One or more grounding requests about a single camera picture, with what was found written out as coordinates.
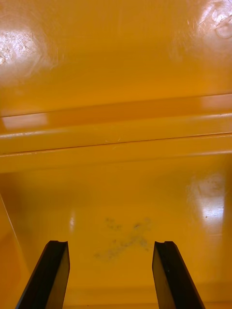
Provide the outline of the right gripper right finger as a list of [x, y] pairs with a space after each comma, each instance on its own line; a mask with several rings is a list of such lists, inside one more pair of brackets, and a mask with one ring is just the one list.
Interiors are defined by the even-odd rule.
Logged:
[[160, 309], [205, 308], [174, 242], [155, 242], [152, 272]]

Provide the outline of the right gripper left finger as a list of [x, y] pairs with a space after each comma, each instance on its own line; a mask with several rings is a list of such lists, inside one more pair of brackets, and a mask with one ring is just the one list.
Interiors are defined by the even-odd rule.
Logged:
[[68, 242], [49, 241], [16, 305], [17, 309], [63, 308], [70, 272]]

